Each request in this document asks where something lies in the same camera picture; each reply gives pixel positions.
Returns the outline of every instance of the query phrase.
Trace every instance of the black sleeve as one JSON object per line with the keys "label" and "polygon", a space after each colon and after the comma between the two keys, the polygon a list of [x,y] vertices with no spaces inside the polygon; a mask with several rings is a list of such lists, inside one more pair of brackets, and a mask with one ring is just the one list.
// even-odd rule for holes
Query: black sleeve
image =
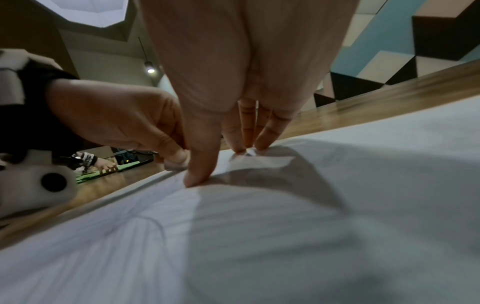
{"label": "black sleeve", "polygon": [[[85,141],[52,114],[45,100],[47,88],[52,81],[76,77],[53,65],[28,59],[26,64],[17,70],[0,66],[0,87],[17,81],[12,81],[15,76],[13,72],[20,80],[23,100],[16,103],[5,102],[8,96],[0,96],[0,101],[3,97],[3,102],[0,102],[0,152],[21,161],[28,149],[50,150],[56,155],[67,156],[85,148]],[[5,75],[8,76],[9,83],[2,84]]]}

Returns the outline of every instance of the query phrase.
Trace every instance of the paper sheet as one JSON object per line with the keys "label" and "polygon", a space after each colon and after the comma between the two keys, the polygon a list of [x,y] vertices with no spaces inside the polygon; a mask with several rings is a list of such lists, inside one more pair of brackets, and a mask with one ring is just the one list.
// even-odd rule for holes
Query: paper sheet
{"label": "paper sheet", "polygon": [[184,174],[0,251],[0,303],[480,298],[479,97]]}

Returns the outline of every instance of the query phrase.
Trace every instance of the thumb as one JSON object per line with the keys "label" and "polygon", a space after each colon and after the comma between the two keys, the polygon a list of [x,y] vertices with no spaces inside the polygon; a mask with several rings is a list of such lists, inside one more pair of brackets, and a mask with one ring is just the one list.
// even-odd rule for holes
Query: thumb
{"label": "thumb", "polygon": [[185,150],[152,124],[145,125],[143,131],[138,133],[138,142],[174,164],[182,164],[187,160]]}
{"label": "thumb", "polygon": [[206,181],[217,166],[223,114],[183,107],[183,117],[183,131],[190,149],[190,163],[183,183],[192,187]]}

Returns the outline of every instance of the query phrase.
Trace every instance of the sleeve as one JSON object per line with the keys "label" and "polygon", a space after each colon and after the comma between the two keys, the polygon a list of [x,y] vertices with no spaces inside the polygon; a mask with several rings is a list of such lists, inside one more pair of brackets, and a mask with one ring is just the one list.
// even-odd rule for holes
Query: sleeve
{"label": "sleeve", "polygon": [[45,93],[56,79],[76,77],[52,59],[0,50],[0,153],[12,156],[12,162],[22,161],[28,149],[72,155],[84,145],[47,106]]}

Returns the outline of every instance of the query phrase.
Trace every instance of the table surface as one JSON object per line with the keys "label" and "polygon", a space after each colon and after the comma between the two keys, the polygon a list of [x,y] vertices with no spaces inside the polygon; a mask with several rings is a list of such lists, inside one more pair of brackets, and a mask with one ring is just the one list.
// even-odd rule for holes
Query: table surface
{"label": "table surface", "polygon": [[[480,94],[480,61],[466,63],[437,73],[356,96],[300,113],[281,139],[347,127],[416,112]],[[0,240],[31,229],[50,219],[98,198],[125,188],[163,170],[154,163],[108,175],[79,185],[76,198],[23,218],[0,222]]]}

